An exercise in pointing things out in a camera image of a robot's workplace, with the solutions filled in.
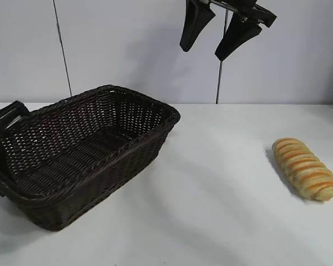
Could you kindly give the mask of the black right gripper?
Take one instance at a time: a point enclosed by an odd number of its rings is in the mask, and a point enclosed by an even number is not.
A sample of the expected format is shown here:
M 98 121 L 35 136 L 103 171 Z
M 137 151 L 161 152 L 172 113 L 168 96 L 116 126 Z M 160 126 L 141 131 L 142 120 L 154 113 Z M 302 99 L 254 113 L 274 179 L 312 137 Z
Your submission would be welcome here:
M 185 20 L 180 39 L 180 47 L 188 52 L 201 31 L 215 17 L 210 4 L 232 11 L 230 24 L 219 43 L 215 55 L 219 60 L 225 60 L 238 47 L 258 36 L 264 24 L 270 28 L 277 16 L 270 10 L 258 5 L 256 1 L 185 1 Z

